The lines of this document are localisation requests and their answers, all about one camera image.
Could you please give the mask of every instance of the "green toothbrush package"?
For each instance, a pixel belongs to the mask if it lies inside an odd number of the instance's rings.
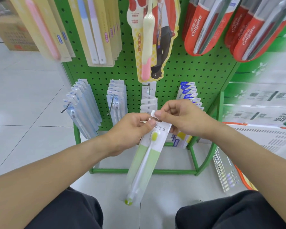
[[[151,116],[157,119],[155,111],[152,111]],[[142,137],[121,195],[121,200],[126,205],[140,206],[171,126],[169,123],[157,121],[154,129]]]

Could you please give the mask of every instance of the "tiled floor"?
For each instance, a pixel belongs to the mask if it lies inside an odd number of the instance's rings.
[[[61,80],[60,64],[46,61],[37,52],[10,52],[0,44],[0,175],[57,153],[75,144],[72,121],[61,114],[69,88]],[[197,144],[200,162],[208,144]],[[107,158],[102,168],[128,168],[136,148]],[[186,150],[165,148],[157,167],[191,169]],[[177,210],[195,199],[224,197],[211,164],[199,176],[153,175],[141,207],[119,200],[126,175],[86,173],[72,187],[96,197],[104,212],[104,229],[173,229]]]

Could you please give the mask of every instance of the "left hand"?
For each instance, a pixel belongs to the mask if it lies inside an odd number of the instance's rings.
[[[156,125],[156,121],[149,120],[149,118],[150,115],[147,113],[128,113],[104,134],[107,137],[109,156],[117,156],[138,144],[141,137],[149,133]]]

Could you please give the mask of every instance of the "forearm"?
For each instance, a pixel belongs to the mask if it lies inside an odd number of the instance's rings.
[[[286,160],[221,124],[212,137],[286,222]]]
[[[103,140],[97,137],[0,176],[0,228],[24,228],[104,158]]]

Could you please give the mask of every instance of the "hand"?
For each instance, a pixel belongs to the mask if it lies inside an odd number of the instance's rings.
[[[107,137],[109,156],[117,156],[138,144],[141,137],[149,133],[156,125],[156,121],[149,120],[149,118],[150,115],[147,113],[128,113],[104,134]]]
[[[155,116],[171,123],[171,132],[175,135],[181,131],[187,135],[211,139],[216,126],[220,123],[199,109],[190,100],[169,100]]]

